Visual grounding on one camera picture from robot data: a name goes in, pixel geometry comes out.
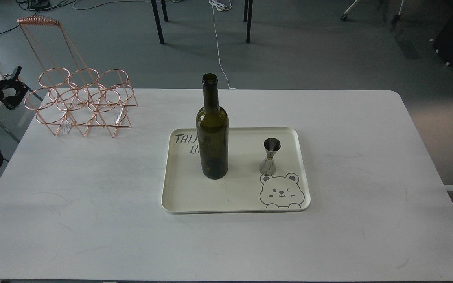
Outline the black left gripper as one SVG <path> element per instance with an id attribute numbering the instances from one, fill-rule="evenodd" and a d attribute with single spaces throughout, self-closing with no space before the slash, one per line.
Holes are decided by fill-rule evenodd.
<path id="1" fill-rule="evenodd" d="M 0 80 L 0 102 L 9 110 L 16 109 L 24 100 L 25 95 L 29 92 L 29 87 L 18 78 L 22 71 L 21 66 L 17 66 L 9 78 Z M 6 95 L 5 90 L 13 89 L 14 95 Z"/>

